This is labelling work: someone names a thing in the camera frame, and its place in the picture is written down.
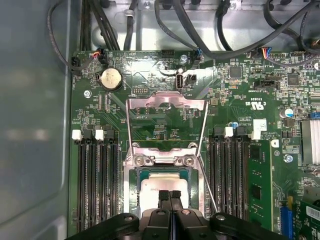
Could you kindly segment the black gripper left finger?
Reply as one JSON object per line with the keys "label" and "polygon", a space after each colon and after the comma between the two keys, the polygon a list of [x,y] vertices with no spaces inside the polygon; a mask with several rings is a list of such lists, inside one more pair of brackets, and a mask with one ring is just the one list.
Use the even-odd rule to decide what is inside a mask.
{"label": "black gripper left finger", "polygon": [[148,209],[138,218],[131,213],[120,213],[83,230],[69,240],[169,240],[172,212],[170,192],[160,190],[158,208]]}

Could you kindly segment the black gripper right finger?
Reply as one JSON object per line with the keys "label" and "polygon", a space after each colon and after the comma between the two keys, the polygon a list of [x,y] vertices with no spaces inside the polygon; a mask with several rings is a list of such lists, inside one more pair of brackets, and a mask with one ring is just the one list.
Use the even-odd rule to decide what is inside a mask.
{"label": "black gripper right finger", "polygon": [[287,237],[236,216],[218,212],[208,220],[201,212],[183,208],[181,192],[170,192],[180,240],[286,240]]}

